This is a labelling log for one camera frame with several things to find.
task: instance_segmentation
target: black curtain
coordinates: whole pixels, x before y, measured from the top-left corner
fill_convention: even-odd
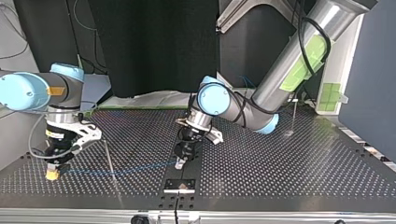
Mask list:
[[[118,97],[197,91],[216,75],[214,0],[90,0]]]

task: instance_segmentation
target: silver arm segment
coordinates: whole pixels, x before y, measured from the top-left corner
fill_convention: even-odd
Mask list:
[[[238,12],[246,11],[248,4],[251,6],[254,5],[253,3],[259,2],[265,1],[252,1],[251,3],[243,0],[232,1],[229,7],[224,10],[224,15],[219,18],[219,30],[224,33],[229,28],[227,24],[236,22],[242,16]],[[318,0],[307,17],[315,21],[331,41],[335,42],[356,17],[368,12],[375,4],[375,0]],[[304,37],[308,61],[318,71],[323,65],[320,60],[326,50],[325,40],[311,25],[306,25],[301,32]],[[301,46],[296,34],[248,103],[243,96],[232,94],[229,91],[226,94],[228,96],[225,97],[219,92],[226,91],[227,88],[216,79],[206,77],[201,83],[201,87],[203,85],[207,85],[207,87],[199,90],[193,104],[198,105],[196,106],[198,108],[195,107],[194,110],[203,113],[203,117],[220,116],[255,132],[270,133],[278,123],[279,116],[276,111],[287,101],[290,94],[296,91],[296,88],[308,78],[310,78],[310,73],[302,58]],[[213,99],[208,101],[205,100],[205,97]],[[195,119],[190,115],[187,121],[193,123]]]

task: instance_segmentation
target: end effector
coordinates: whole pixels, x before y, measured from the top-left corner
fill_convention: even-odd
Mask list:
[[[29,150],[32,156],[47,162],[49,180],[58,179],[70,167],[67,162],[102,137],[100,129],[78,113],[83,83],[84,72],[80,68],[61,63],[53,64],[49,73],[0,75],[1,104],[26,112],[47,108],[43,112],[47,115],[46,148],[43,152],[29,146]]]
[[[174,150],[178,157],[177,169],[194,158],[197,145],[205,137],[215,145],[223,142],[222,133],[212,125],[212,119],[216,116],[264,134],[271,133],[279,121],[278,114],[265,113],[243,95],[232,92],[221,81],[205,77],[198,93],[189,101],[186,118],[177,119],[177,123],[183,125],[177,134],[179,143]]]

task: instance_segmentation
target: cable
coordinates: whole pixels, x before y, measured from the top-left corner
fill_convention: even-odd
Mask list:
[[[179,196],[179,193],[177,194],[176,206],[175,206],[175,211],[174,211],[174,213],[175,213],[175,224],[178,224],[178,215],[177,215],[178,196]]]
[[[11,7],[11,6],[9,6],[9,5],[5,4],[5,3],[0,2],[0,7],[1,7],[1,6],[7,8],[8,10],[10,10],[10,11],[15,15],[15,18],[17,18],[17,19],[19,18],[17,11],[15,11],[15,9],[14,9],[13,7]],[[12,29],[14,29],[14,31],[15,31],[23,40],[26,40],[26,36],[25,36],[25,34],[23,33],[23,30],[19,31],[19,30],[17,29],[17,27],[14,26],[14,23],[12,23],[12,21],[11,21],[11,20],[9,19],[9,17],[6,15],[6,13],[5,13],[4,11],[2,11],[2,12],[3,12],[3,15],[6,17],[6,20],[8,21],[8,23],[12,26]]]
[[[5,4],[5,3],[0,3],[0,6],[3,6],[3,7],[8,8],[8,9],[9,9],[10,11],[12,11],[12,12],[14,13],[14,15],[18,18],[18,14],[17,14],[17,12],[14,10],[14,8],[10,7],[9,5],[7,5],[7,4]],[[6,17],[6,19],[8,20],[9,24],[10,24],[10,25],[12,26],[12,28],[14,29],[15,33],[17,33],[18,36],[20,36],[24,41],[26,41],[26,37],[24,36],[23,32],[19,32],[19,31],[18,31],[18,29],[14,26],[14,24],[13,24],[13,23],[11,22],[11,20],[8,18],[8,16],[6,15],[6,13],[3,12],[3,14],[4,14],[4,16]],[[21,54],[23,54],[23,53],[28,49],[28,47],[29,47],[29,43],[27,43],[27,41],[26,41],[26,45],[25,45],[25,47],[23,48],[23,50],[21,50],[21,51],[18,52],[18,53],[9,55],[9,56],[0,57],[0,60],[10,59],[10,58],[15,58],[15,57],[17,57],[17,56],[20,56]]]
[[[13,55],[9,55],[9,56],[0,57],[0,60],[10,59],[10,58],[15,58],[17,56],[20,56],[21,54],[23,54],[27,50],[28,47],[29,47],[29,43],[26,42],[26,45],[25,45],[24,49],[21,52],[13,54]]]
[[[56,155],[56,156],[40,156],[40,155],[36,155],[36,154],[33,152],[33,150],[32,150],[32,136],[33,136],[33,132],[35,131],[35,128],[38,126],[38,124],[40,123],[40,121],[44,118],[44,116],[45,116],[45,115],[43,114],[43,115],[41,115],[41,116],[37,119],[37,121],[35,122],[35,124],[33,125],[32,129],[31,129],[30,132],[29,132],[29,138],[28,138],[28,140],[27,140],[27,146],[29,147],[29,152],[30,152],[30,154],[31,154],[32,156],[38,158],[38,159],[53,160],[53,159],[61,158],[61,157],[65,156],[65,155],[69,154],[70,152],[72,152],[72,149],[71,149],[71,148],[70,148],[69,150],[67,150],[66,152],[61,153],[61,154]]]
[[[314,20],[312,20],[310,18],[307,18],[307,17],[303,18],[301,16],[304,13],[304,6],[305,6],[305,0],[302,0],[301,1],[301,5],[300,5],[300,17],[299,17],[299,22],[298,22],[297,36],[298,36],[298,39],[299,39],[300,49],[301,49],[301,53],[303,55],[304,63],[306,65],[306,67],[308,68],[309,72],[311,73],[311,75],[315,76],[316,72],[312,68],[311,63],[309,62],[308,56],[306,55],[306,51],[305,51],[304,36],[303,36],[303,33],[302,33],[303,22],[306,21],[306,22],[310,23],[311,25],[313,25],[319,31],[319,33],[323,36],[323,38],[326,41],[326,53],[323,55],[323,57],[321,59],[321,61],[323,63],[326,62],[327,58],[330,55],[330,51],[332,49],[332,41],[330,40],[330,38],[326,34],[326,32],[324,32],[324,30],[318,25],[317,22],[315,22]]]
[[[76,19],[77,23],[78,23],[80,26],[82,26],[82,27],[84,27],[85,29],[87,29],[87,30],[96,31],[96,28],[88,27],[88,26],[82,24],[82,23],[79,21],[79,19],[78,19],[78,17],[77,17],[77,14],[76,14],[77,3],[78,3],[78,0],[76,0],[75,4],[74,4],[74,6],[73,6],[73,14],[74,14],[74,18]]]
[[[8,117],[8,116],[10,116],[10,115],[12,115],[12,114],[15,114],[15,111],[13,111],[13,112],[11,112],[11,113],[9,113],[9,114],[6,114],[6,115],[4,115],[3,117],[0,117],[0,119],[5,119],[6,117]]]
[[[32,154],[32,156],[38,158],[38,159],[44,159],[44,160],[53,160],[53,159],[58,159],[61,158],[65,155],[67,155],[68,153],[70,153],[72,151],[72,149],[70,148],[69,150],[67,150],[66,152],[59,154],[59,155],[55,155],[55,156],[40,156],[40,155],[36,155],[33,150],[32,150],[32,136],[33,136],[33,132],[35,131],[35,128],[37,127],[38,123],[45,117],[46,114],[75,114],[75,113],[84,113],[84,112],[88,112],[88,111],[92,111],[95,108],[97,108],[97,103],[95,102],[91,102],[91,101],[81,101],[82,103],[92,103],[94,104],[93,108],[91,109],[87,109],[87,110],[82,110],[82,111],[64,111],[64,112],[49,112],[49,111],[18,111],[18,112],[26,112],[26,113],[30,113],[33,112],[33,114],[41,114],[41,116],[38,118],[38,120],[35,122],[35,124],[33,125],[32,129],[29,132],[29,138],[28,138],[28,147],[29,147],[29,152]]]

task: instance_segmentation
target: white wall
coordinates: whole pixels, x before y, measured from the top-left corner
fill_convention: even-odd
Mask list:
[[[0,0],[0,3],[5,3],[15,10],[12,0]],[[15,14],[11,10],[0,6],[0,58],[21,52],[26,46],[26,41],[18,35],[14,27],[21,33],[21,25]],[[0,59],[0,68],[9,71],[38,72],[29,47],[17,57]]]
[[[12,0],[0,0],[0,2],[14,7]],[[13,26],[18,32],[21,32],[21,26],[15,14],[0,6],[0,58],[21,52],[26,46],[26,41],[16,33]],[[20,56],[0,59],[0,68],[8,71],[38,72],[35,59],[29,48]],[[29,131],[37,118],[36,115],[13,113],[0,105],[0,170],[28,150]],[[45,129],[44,120],[37,129]],[[33,146],[44,140],[44,132],[35,132]]]

